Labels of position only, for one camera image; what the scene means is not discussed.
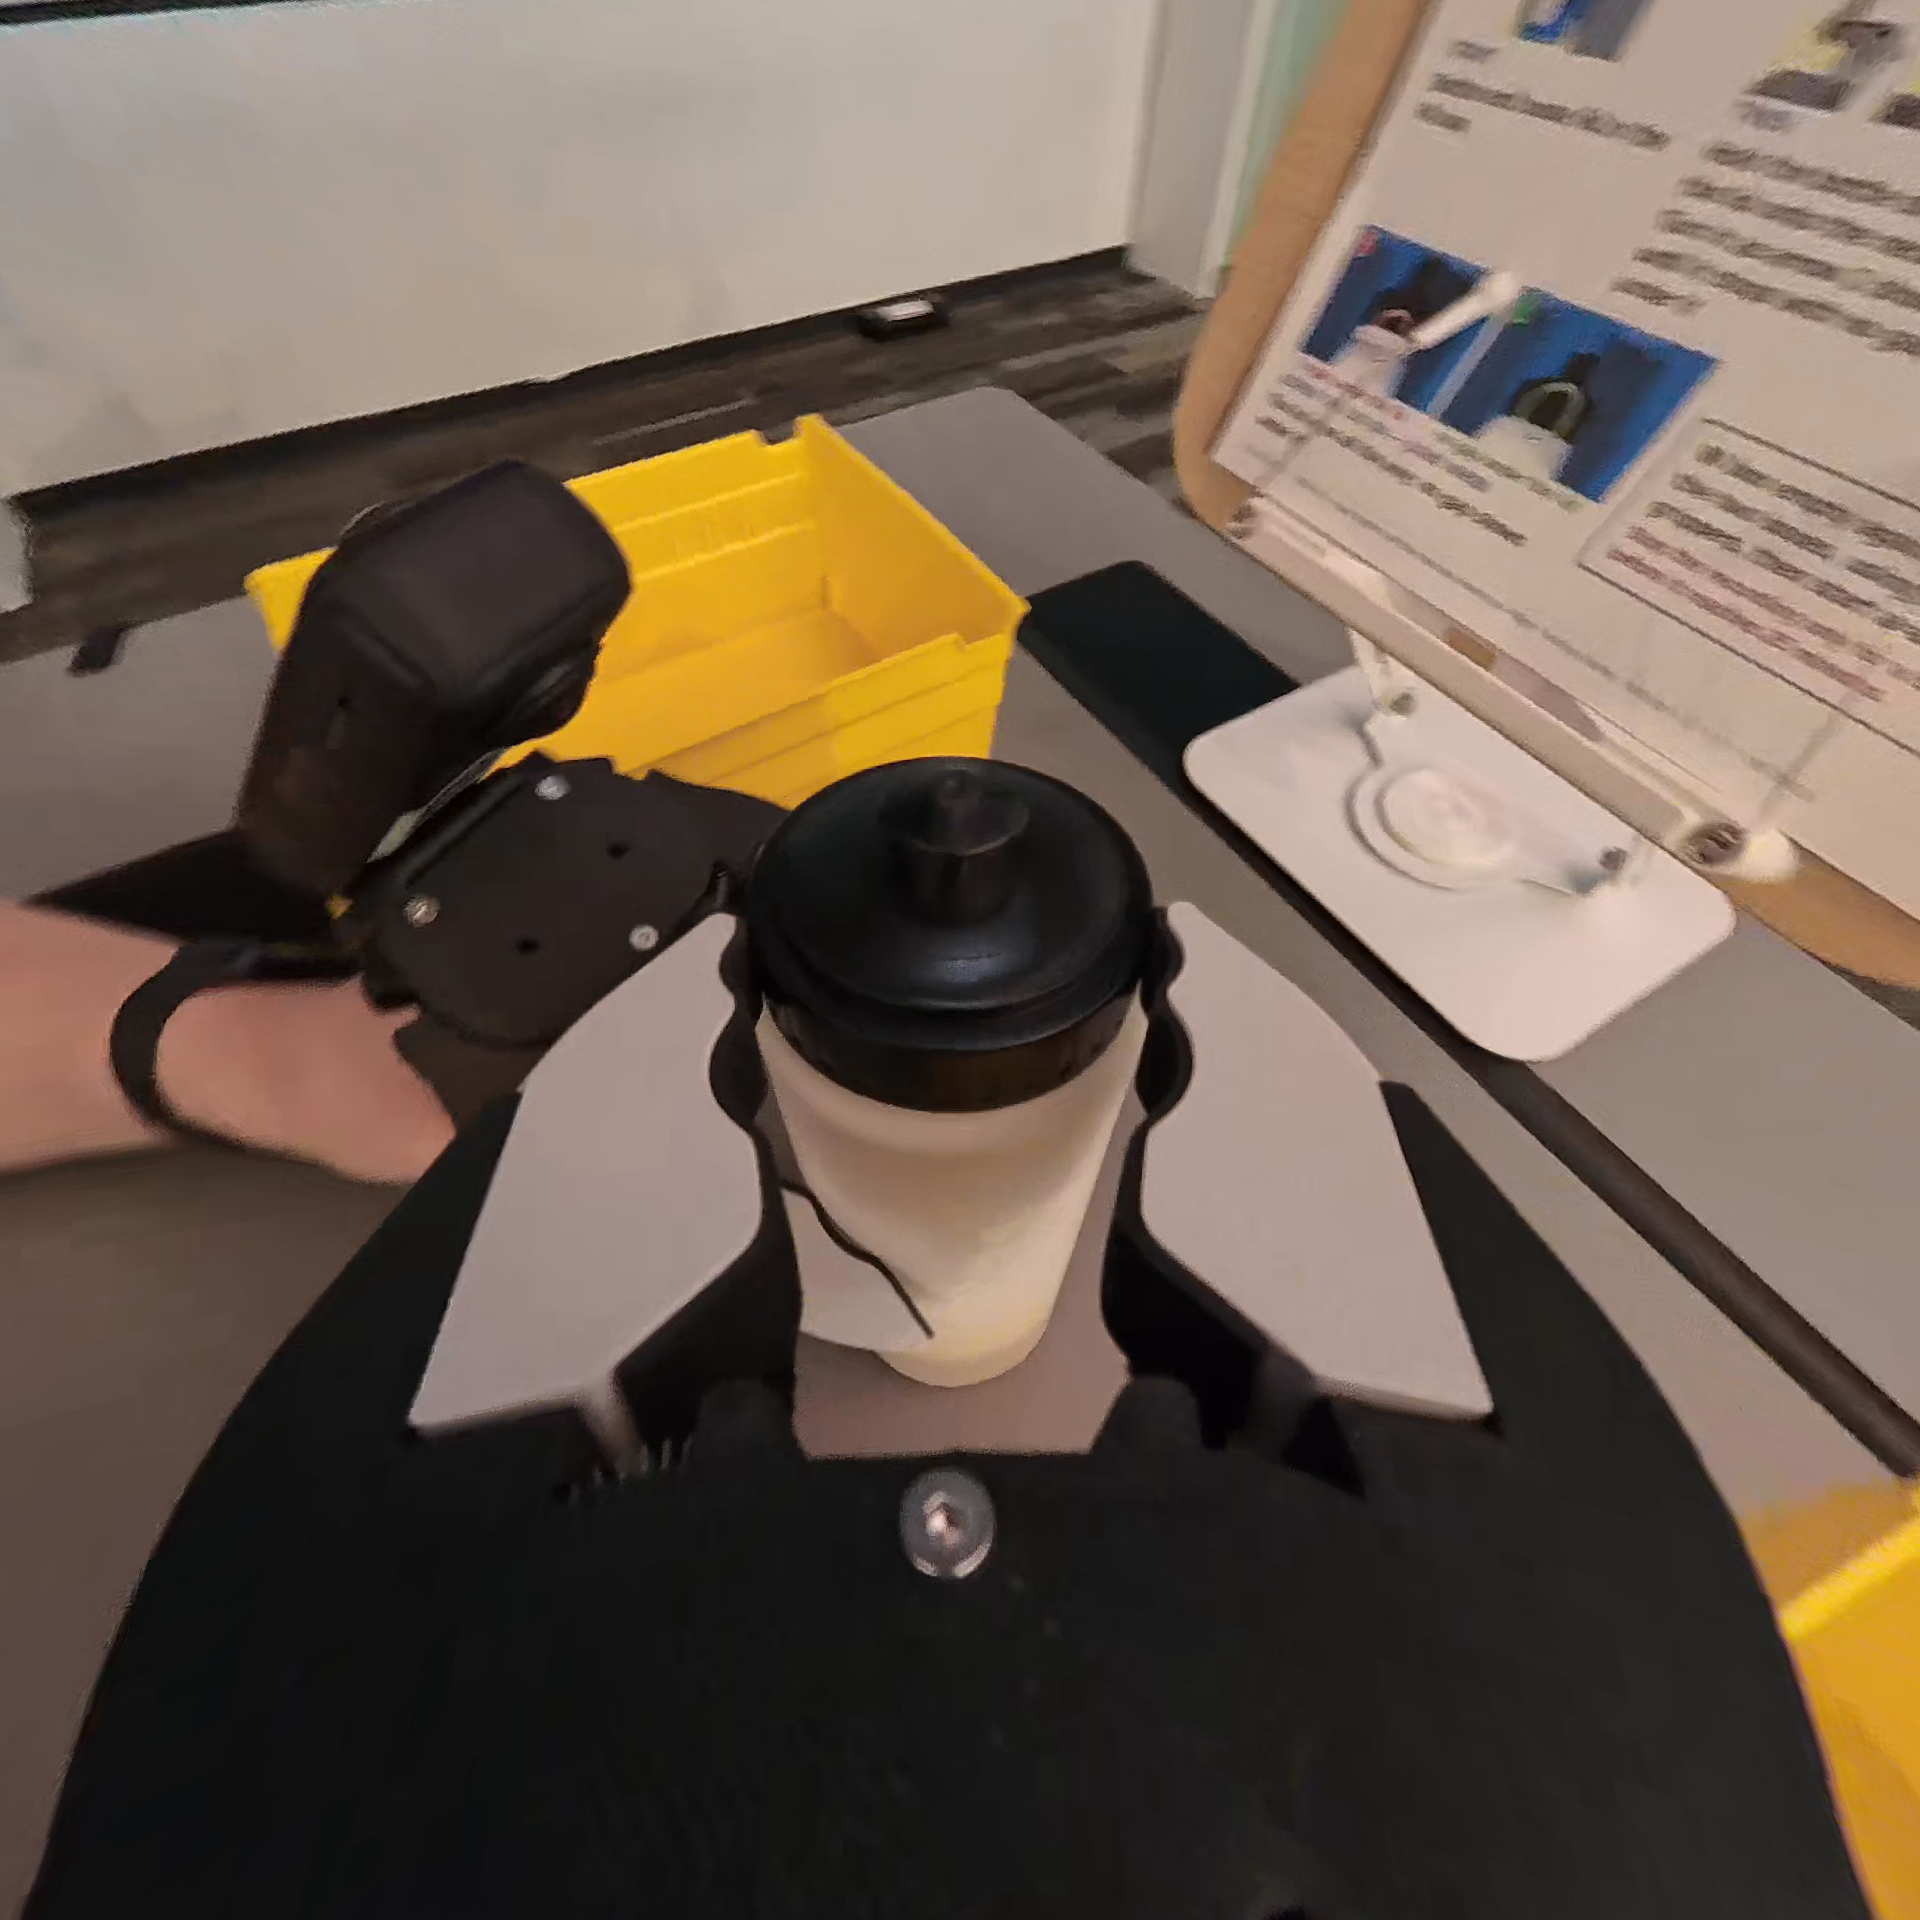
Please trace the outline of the person's left hand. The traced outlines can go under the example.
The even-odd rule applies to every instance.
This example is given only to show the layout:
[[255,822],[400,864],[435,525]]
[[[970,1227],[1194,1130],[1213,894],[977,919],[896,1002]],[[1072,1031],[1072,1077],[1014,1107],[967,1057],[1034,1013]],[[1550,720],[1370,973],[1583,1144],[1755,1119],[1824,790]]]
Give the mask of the person's left hand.
[[352,982],[209,982],[150,1038],[187,975],[158,934],[6,902],[6,1171],[209,1138],[409,1183],[450,1142],[395,1015]]

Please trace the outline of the printed instruction sheet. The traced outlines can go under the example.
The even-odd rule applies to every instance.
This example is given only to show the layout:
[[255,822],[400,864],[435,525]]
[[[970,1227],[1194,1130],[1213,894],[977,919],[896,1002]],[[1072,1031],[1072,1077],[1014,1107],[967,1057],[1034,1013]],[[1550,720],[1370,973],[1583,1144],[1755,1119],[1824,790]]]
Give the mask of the printed instruction sheet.
[[1917,3],[1441,3],[1214,446],[1483,271],[1282,506],[1917,905]]

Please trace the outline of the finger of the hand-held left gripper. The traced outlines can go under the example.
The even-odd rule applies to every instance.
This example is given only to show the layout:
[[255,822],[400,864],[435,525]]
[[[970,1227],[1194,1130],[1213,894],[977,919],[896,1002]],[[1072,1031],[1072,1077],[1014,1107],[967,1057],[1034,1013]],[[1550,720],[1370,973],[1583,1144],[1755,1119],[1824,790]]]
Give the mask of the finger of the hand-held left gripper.
[[856,1235],[775,1147],[785,1221],[800,1270],[800,1329],[835,1346],[926,1346],[934,1323],[902,1274]]

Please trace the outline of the wooden display board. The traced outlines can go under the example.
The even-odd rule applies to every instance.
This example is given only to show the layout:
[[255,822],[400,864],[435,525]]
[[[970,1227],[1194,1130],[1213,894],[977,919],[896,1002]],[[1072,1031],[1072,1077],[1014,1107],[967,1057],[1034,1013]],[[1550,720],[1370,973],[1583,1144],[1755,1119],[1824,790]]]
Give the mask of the wooden display board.
[[1917,911],[1718,800],[1704,782],[1366,566],[1277,501],[1250,536],[1230,519],[1250,483],[1214,446],[1250,383],[1278,313],[1386,125],[1441,3],[1353,3],[1333,34],[1302,114],[1281,138],[1194,349],[1175,410],[1175,467],[1198,519],[1243,558],[1333,615],[1381,706],[1437,687],[1631,829],[1710,880],[1736,907],[1917,1024]]

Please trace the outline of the white plastic bottle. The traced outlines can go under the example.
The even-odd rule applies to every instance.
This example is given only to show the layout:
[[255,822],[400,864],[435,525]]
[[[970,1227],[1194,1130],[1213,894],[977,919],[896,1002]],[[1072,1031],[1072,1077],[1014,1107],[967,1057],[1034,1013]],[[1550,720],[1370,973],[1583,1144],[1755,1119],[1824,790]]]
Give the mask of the white plastic bottle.
[[1145,1041],[1119,1034],[1065,1086],[999,1111],[891,1107],[839,1087],[758,1026],[774,1113],[808,1183],[907,1285],[926,1346],[839,1346],[939,1387],[982,1385],[1034,1353],[1062,1297]]

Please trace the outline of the black bottle lid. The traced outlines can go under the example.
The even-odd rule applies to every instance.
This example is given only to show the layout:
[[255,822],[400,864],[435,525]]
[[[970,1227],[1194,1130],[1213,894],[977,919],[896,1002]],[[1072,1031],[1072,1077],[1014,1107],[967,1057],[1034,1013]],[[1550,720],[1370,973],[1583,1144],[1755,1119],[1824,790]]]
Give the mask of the black bottle lid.
[[890,1107],[994,1113],[1114,1047],[1154,896],[1134,839],[1075,786],[925,755],[795,806],[742,920],[765,1013],[805,1064]]

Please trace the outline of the yellow plastic bin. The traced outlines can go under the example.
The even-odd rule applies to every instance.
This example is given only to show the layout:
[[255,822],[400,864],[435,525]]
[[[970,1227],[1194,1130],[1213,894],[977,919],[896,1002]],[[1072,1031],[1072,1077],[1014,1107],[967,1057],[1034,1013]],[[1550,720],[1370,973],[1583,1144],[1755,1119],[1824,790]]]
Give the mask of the yellow plastic bin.
[[1741,1521],[1879,1918],[1919,1915],[1919,1486],[1838,1486]]
[[795,806],[842,776],[993,750],[1026,599],[851,438],[710,438],[568,488],[632,592],[579,710],[509,747]]

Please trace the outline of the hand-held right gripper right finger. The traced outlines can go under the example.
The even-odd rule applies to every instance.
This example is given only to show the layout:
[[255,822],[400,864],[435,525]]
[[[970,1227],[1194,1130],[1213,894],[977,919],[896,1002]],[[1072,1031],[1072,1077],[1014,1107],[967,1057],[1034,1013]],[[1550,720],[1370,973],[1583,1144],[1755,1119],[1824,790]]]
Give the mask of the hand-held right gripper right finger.
[[1102,1264],[1129,1370],[1182,1381],[1213,1445],[1285,1445],[1319,1401],[1483,1423],[1496,1397],[1367,1054],[1192,902],[1159,911],[1143,1018]]

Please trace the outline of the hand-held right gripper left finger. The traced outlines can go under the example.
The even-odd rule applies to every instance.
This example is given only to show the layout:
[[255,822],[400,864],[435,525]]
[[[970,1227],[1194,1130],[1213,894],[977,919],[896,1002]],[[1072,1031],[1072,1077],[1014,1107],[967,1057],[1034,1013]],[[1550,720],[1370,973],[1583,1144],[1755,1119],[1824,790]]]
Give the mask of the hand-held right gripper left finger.
[[529,1071],[413,1402],[606,1453],[798,1453],[800,1261],[743,925],[701,919]]

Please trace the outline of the white stand base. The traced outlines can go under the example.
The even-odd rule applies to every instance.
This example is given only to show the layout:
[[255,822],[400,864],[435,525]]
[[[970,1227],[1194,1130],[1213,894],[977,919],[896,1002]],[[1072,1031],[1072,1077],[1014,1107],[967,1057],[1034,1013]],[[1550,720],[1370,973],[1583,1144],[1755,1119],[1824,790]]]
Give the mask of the white stand base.
[[1726,944],[1738,911],[1437,687],[1358,664],[1185,750],[1197,793],[1464,1039],[1539,1064]]

